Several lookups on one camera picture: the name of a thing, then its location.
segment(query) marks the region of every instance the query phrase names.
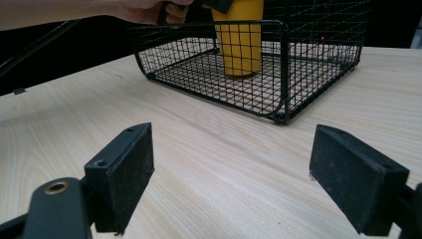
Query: light wood surface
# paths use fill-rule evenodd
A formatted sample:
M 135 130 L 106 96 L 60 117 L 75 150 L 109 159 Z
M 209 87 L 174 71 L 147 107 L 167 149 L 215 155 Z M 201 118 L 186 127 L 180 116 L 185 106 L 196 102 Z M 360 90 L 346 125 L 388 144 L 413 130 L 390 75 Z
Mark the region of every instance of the light wood surface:
M 151 83 L 132 56 L 3 96 L 0 222 L 25 213 L 41 184 L 82 178 L 123 129 L 148 121 L 156 170 L 124 238 L 362 238 L 309 177 L 315 128 L 352 133 L 409 168 L 409 186 L 421 182 L 422 51 L 364 48 L 287 126 Z

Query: black clamp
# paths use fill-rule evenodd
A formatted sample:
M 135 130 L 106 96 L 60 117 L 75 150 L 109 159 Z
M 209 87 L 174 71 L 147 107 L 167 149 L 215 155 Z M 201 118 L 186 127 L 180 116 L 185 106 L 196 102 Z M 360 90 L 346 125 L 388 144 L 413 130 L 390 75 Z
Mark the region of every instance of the black clamp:
M 406 185 L 409 169 L 343 130 L 318 125 L 310 163 L 315 178 L 357 233 L 422 238 L 422 183 Z
M 153 171 L 151 124 L 127 128 L 85 165 L 83 179 L 35 190 L 28 213 L 0 225 L 0 238 L 92 238 L 93 223 L 123 234 Z

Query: yellow cup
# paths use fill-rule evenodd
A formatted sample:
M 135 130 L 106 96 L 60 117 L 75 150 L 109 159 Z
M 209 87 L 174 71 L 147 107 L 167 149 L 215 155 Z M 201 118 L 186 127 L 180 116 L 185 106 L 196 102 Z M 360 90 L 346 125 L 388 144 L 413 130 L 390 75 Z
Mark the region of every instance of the yellow cup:
M 263 20 L 264 0 L 234 0 L 225 15 L 212 11 L 214 21 Z M 261 25 L 216 25 L 220 53 L 224 58 L 225 73 L 233 77 L 248 77 L 260 70 Z

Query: black wire basket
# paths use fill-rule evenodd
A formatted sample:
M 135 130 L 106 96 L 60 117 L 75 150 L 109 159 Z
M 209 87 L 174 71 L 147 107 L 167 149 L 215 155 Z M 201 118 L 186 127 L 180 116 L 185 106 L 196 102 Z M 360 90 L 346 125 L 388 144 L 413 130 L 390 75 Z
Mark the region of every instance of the black wire basket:
M 188 22 L 133 25 L 129 39 L 151 81 L 211 103 L 276 123 L 287 123 L 359 63 L 368 0 L 266 0 L 264 20 L 213 22 L 209 10 L 190 10 Z M 219 34 L 260 34 L 259 70 L 233 76 L 222 49 L 245 47 Z

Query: dark background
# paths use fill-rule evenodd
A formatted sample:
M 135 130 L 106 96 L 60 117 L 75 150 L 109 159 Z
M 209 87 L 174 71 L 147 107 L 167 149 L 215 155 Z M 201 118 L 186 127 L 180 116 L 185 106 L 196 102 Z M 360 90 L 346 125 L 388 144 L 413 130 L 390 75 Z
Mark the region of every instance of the dark background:
M 422 1 L 372 0 L 371 4 L 364 46 L 409 48 L 421 17 Z M 0 63 L 60 24 L 0 32 Z M 131 55 L 126 27 L 126 22 L 112 17 L 80 21 L 1 77 L 0 96 Z

